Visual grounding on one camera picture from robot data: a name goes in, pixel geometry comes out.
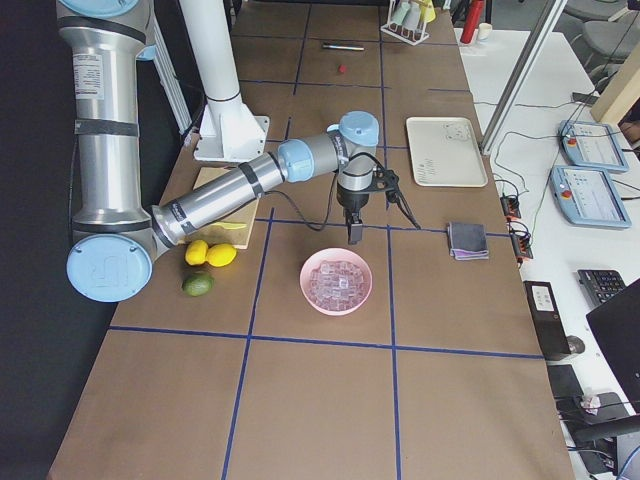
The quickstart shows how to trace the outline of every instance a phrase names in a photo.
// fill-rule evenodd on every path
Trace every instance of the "yellow lemon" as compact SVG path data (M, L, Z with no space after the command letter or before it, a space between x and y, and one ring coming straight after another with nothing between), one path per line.
M207 260L209 245L204 240L194 240L187 247L184 259L189 265L202 265Z
M233 262L238 251L229 243L214 245L207 252L207 262L213 267L224 267Z

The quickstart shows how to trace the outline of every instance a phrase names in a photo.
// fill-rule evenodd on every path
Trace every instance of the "red bottle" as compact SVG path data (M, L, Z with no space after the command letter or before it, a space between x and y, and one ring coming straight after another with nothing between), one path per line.
M464 23L464 30L462 30L462 36L460 42L471 43L473 38L473 32L476 31L478 22L480 21L480 14L484 9L484 0L473 0L469 7L469 13L467 13L467 21Z

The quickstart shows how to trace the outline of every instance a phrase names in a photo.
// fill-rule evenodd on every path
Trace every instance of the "lemon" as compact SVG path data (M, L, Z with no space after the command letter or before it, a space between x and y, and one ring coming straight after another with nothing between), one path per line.
M194 240L187 247L184 259L189 265L202 265L207 259L209 245L204 240Z
M238 251L236 247L229 243L219 243L214 245L207 252L207 262L213 267L224 267L233 262Z
M213 288L213 277L207 272L194 272L182 282L182 291L190 297L199 297Z

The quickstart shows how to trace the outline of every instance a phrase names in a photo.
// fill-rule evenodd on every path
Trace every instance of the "wooden cutting board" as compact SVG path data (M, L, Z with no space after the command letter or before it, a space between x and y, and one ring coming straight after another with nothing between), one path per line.
M203 167L200 169L193 188L196 189L224 175L228 171L226 168ZM258 200L242 207L221 222L202 227L197 232L189 235L186 240L187 242L192 242L201 239L209 245L230 243L236 248L246 249L249 246L249 239L251 238L251 231L253 230L253 222L256 218L257 210Z

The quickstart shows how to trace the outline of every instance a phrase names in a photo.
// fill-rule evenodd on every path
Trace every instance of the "gray cloth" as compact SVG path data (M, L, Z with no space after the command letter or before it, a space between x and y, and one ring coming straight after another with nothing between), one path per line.
M489 258L484 225L451 222L447 224L449 254L456 260Z

